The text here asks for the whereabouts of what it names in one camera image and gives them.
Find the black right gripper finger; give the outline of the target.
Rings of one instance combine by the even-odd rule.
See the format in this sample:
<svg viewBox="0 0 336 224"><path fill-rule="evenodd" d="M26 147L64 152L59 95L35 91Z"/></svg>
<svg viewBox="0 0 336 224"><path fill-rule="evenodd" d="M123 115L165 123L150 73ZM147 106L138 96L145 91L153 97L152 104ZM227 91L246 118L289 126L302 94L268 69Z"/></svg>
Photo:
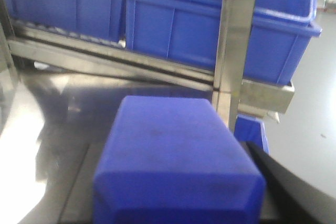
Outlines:
<svg viewBox="0 0 336 224"><path fill-rule="evenodd" d="M335 198L283 167L253 142L242 142L267 183L260 223L335 223Z"/></svg>

